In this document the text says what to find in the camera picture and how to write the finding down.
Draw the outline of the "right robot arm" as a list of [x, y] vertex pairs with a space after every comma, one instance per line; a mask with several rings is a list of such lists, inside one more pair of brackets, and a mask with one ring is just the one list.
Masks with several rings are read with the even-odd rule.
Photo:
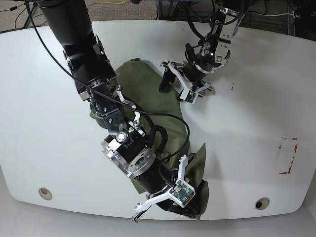
[[157, 205], [200, 219], [209, 197], [202, 178], [206, 150], [188, 152], [190, 129], [175, 90], [157, 92], [159, 75], [139, 59], [114, 70], [84, 1], [40, 0], [38, 5], [64, 49], [66, 73], [97, 123], [109, 132], [102, 142], [105, 156], [138, 192], [147, 194], [135, 206], [134, 218]]

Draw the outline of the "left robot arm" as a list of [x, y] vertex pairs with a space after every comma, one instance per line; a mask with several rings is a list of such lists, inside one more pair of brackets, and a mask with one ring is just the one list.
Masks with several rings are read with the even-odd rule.
[[166, 92], [170, 85], [178, 82], [178, 100], [189, 103], [204, 97], [207, 91], [212, 92], [211, 83], [204, 81], [204, 78], [227, 65], [231, 56], [231, 41], [248, 10], [248, 1], [214, 0], [212, 5], [213, 12], [208, 21], [210, 32], [206, 35], [197, 31], [191, 19], [187, 20], [199, 41], [195, 46], [185, 45], [184, 62], [162, 62], [165, 71], [159, 92]]

